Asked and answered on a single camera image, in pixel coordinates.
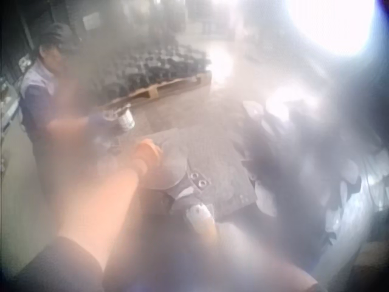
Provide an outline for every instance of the cylindrical object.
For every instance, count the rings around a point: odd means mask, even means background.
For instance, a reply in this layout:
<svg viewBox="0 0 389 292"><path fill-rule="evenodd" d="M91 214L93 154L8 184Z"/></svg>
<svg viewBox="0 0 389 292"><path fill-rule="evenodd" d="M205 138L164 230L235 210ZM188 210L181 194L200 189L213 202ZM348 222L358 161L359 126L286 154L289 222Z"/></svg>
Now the cylindrical object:
<svg viewBox="0 0 389 292"><path fill-rule="evenodd" d="M127 132L135 127L135 121L133 114L129 109L129 106L125 107L124 110L119 114L119 125L123 131Z"/></svg>

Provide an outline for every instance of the short-sleeve shirt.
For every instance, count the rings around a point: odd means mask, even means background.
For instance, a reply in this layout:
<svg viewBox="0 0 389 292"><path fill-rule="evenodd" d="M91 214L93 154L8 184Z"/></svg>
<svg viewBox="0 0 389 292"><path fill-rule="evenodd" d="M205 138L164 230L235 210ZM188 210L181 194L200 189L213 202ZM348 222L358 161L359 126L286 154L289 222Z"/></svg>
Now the short-sleeve shirt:
<svg viewBox="0 0 389 292"><path fill-rule="evenodd" d="M22 124L33 144L35 157L50 151L50 140L46 126L56 116L53 98L57 81L53 74L37 60L25 74L22 85L20 107Z"/></svg>

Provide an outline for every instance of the glove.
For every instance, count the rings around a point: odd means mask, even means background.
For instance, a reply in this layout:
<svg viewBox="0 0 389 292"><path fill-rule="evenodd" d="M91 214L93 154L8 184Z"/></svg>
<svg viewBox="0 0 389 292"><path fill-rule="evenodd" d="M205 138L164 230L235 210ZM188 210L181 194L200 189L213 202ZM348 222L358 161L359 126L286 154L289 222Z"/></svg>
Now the glove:
<svg viewBox="0 0 389 292"><path fill-rule="evenodd" d="M145 176L150 169L157 167L162 158L162 150L151 139L143 140L130 154L128 152L123 154L127 156L123 157L124 163L134 169L139 178Z"/></svg>
<svg viewBox="0 0 389 292"><path fill-rule="evenodd" d="M95 131L107 131L117 125L117 120L108 120L103 114L95 113L88 117L88 125Z"/></svg>

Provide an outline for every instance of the black sleeve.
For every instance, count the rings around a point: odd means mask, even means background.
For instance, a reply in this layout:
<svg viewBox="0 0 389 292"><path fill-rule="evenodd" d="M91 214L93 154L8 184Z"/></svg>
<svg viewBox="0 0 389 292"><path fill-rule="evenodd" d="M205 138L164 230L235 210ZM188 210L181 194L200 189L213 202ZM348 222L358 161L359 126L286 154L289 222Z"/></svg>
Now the black sleeve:
<svg viewBox="0 0 389 292"><path fill-rule="evenodd" d="M327 289L324 289L319 284L315 284L312 287L310 287L308 290L306 290L305 292L327 292Z"/></svg>
<svg viewBox="0 0 389 292"><path fill-rule="evenodd" d="M66 238L57 238L16 277L13 291L103 291L102 269L88 252Z"/></svg>

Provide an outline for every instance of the cap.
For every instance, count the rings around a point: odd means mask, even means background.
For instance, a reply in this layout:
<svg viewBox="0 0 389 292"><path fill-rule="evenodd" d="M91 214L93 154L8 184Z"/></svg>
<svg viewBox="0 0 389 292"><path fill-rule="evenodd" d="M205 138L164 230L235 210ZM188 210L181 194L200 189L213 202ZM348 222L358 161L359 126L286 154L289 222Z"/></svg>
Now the cap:
<svg viewBox="0 0 389 292"><path fill-rule="evenodd" d="M54 45L63 54L71 54L77 50L80 39L71 28L63 23L53 23L40 35L40 46Z"/></svg>

